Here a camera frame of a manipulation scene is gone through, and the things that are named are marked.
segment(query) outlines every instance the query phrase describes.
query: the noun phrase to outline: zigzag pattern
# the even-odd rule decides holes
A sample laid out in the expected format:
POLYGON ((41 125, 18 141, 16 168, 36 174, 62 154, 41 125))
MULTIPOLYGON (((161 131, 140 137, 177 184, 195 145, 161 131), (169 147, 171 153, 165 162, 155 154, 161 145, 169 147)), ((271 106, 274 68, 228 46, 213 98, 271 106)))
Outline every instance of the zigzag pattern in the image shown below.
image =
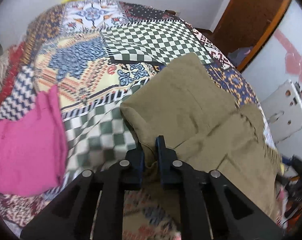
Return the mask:
POLYGON ((23 66, 16 76, 12 93, 0 106, 0 120, 16 121, 34 107, 35 90, 32 83, 34 71, 31 66, 23 66))

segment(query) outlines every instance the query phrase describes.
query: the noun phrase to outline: folded pink garment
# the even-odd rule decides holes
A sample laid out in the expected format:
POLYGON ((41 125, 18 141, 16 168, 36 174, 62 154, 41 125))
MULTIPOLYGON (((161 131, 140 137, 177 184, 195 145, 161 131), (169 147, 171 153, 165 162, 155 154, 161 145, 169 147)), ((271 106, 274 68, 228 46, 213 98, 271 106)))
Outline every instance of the folded pink garment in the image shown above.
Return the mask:
POLYGON ((31 196, 57 187, 65 172, 67 141, 58 88, 38 94, 17 121, 0 121, 0 192, 31 196))

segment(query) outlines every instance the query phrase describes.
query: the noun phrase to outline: green and white checkered pattern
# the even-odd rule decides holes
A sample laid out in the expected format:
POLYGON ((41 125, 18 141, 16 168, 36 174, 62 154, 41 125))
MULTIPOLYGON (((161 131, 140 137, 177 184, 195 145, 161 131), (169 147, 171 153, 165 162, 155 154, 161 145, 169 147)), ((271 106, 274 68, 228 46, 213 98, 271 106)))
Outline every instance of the green and white checkered pattern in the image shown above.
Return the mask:
POLYGON ((64 122, 69 146, 67 171, 109 168, 136 147, 137 136, 123 120, 120 104, 143 83, 133 85, 119 101, 64 122))
POLYGON ((203 64, 212 59, 199 40, 179 21, 140 22, 101 31, 106 49, 114 60, 170 63, 194 52, 203 64))

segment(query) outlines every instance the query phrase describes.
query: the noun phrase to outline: patchwork bedspread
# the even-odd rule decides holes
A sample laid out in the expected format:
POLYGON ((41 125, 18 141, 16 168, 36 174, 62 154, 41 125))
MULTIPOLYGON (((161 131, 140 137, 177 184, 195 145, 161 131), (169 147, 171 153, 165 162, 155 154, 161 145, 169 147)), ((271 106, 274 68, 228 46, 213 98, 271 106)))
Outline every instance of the patchwork bedspread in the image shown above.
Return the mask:
MULTIPOLYGON (((253 102, 259 107, 250 85, 219 49, 166 12, 86 0, 57 5, 30 23, 24 66, 11 96, 0 106, 0 120, 20 119, 32 109, 37 92, 58 84, 69 154, 61 187, 32 198, 0 193, 0 215, 16 234, 82 170, 107 169, 135 148, 136 135, 119 105, 172 59, 190 52, 237 104, 253 102)), ((265 124, 266 141, 272 146, 265 124)), ((177 240, 180 234, 156 200, 141 190, 126 193, 123 239, 177 240)))

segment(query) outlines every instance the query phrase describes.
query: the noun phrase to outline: checkered fabric patch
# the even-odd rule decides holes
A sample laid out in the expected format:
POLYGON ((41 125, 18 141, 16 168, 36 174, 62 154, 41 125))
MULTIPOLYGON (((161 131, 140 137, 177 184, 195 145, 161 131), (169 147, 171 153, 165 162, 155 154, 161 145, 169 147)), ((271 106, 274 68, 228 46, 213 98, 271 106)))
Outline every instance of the checkered fabric patch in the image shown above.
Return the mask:
POLYGON ((134 84, 119 101, 64 122, 69 145, 67 171, 107 169, 124 159, 128 150, 136 148, 137 136, 123 120, 120 104, 147 81, 134 84))
POLYGON ((170 63, 194 52, 203 64, 212 59, 199 40, 179 21, 140 22, 101 31, 110 57, 120 61, 170 63))
POLYGON ((12 93, 0 105, 0 120, 16 121, 34 107, 36 98, 32 66, 23 66, 15 78, 12 93))

